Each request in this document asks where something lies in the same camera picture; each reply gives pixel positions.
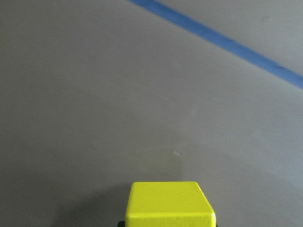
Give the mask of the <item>yellow cube block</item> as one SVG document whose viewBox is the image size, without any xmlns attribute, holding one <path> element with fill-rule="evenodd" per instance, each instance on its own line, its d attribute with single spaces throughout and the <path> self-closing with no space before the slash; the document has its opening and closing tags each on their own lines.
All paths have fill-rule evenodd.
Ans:
<svg viewBox="0 0 303 227">
<path fill-rule="evenodd" d="M 127 227 L 215 227 L 215 212 L 197 182 L 134 182 Z"/>
</svg>

